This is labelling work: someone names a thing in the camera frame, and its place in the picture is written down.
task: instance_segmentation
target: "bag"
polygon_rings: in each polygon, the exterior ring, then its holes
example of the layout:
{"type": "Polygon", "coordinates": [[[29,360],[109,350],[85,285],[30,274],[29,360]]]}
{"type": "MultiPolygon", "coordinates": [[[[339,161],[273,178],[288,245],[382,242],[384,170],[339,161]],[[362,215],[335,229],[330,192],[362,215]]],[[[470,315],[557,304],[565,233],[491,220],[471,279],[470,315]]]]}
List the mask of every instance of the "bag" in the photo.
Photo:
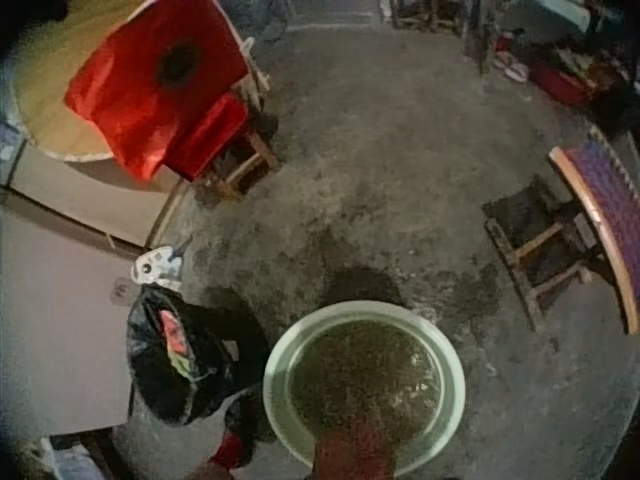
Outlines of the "bag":
{"type": "Polygon", "coordinates": [[[186,425],[262,379],[269,349],[247,308],[186,303],[157,284],[143,285],[131,307],[127,356],[135,387],[161,420],[186,425]],[[229,346],[235,342],[237,352],[229,346]]]}

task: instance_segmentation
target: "chair leg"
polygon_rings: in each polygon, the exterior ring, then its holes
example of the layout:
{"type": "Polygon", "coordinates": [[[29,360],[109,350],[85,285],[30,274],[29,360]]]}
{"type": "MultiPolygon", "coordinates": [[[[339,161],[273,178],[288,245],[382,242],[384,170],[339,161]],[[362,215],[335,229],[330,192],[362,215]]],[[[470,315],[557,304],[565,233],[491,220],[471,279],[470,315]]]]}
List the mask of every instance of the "chair leg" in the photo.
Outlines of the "chair leg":
{"type": "Polygon", "coordinates": [[[271,170],[278,168],[278,158],[273,154],[273,151],[262,140],[258,132],[255,130],[249,130],[244,134],[244,138],[249,142],[249,145],[256,151],[258,155],[264,158],[267,165],[271,170]]]}
{"type": "Polygon", "coordinates": [[[236,202],[242,200],[242,193],[240,190],[229,185],[226,181],[219,178],[217,175],[213,177],[213,183],[216,186],[218,192],[223,198],[227,200],[234,200],[236,202]]]}

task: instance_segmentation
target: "red plastic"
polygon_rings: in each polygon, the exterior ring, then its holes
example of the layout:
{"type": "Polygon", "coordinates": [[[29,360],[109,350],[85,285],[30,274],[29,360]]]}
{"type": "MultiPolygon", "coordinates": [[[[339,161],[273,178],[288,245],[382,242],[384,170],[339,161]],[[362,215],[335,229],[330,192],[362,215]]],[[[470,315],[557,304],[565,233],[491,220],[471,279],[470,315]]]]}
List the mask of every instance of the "red plastic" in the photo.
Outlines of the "red plastic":
{"type": "Polygon", "coordinates": [[[119,164],[147,180],[169,155],[176,160],[174,151],[210,154],[197,149],[211,149],[211,142],[190,136],[201,138],[203,123],[224,124],[211,115],[228,108],[214,105],[246,74],[242,53],[211,0],[158,0],[105,39],[71,80],[64,101],[95,123],[119,164]],[[172,52],[178,52],[178,64],[190,58],[186,76],[184,65],[166,67],[172,52]]]}
{"type": "Polygon", "coordinates": [[[247,107],[226,93],[205,112],[198,125],[169,152],[165,164],[187,180],[196,179],[235,137],[247,128],[247,107]]]}

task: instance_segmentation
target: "water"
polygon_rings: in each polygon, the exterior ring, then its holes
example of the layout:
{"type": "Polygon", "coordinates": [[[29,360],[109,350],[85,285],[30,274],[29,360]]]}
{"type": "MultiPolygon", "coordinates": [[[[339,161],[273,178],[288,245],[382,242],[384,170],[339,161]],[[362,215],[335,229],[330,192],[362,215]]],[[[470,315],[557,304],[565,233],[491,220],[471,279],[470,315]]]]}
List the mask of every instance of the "water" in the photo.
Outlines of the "water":
{"type": "Polygon", "coordinates": [[[440,384],[417,339],[364,320],[332,328],[307,347],[293,371],[291,398],[316,439],[365,420],[398,448],[433,419],[440,384]]]}

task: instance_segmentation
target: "round table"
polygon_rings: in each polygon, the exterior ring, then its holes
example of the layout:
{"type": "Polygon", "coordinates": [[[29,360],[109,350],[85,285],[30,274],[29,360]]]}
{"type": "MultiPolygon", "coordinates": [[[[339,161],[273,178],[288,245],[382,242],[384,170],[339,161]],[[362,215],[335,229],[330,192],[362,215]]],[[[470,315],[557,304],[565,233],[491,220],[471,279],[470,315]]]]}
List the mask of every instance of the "round table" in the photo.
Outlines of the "round table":
{"type": "Polygon", "coordinates": [[[100,132],[63,103],[67,85],[140,0],[68,0],[69,15],[26,32],[13,66],[13,93],[32,143],[66,161],[110,158],[100,132]]]}

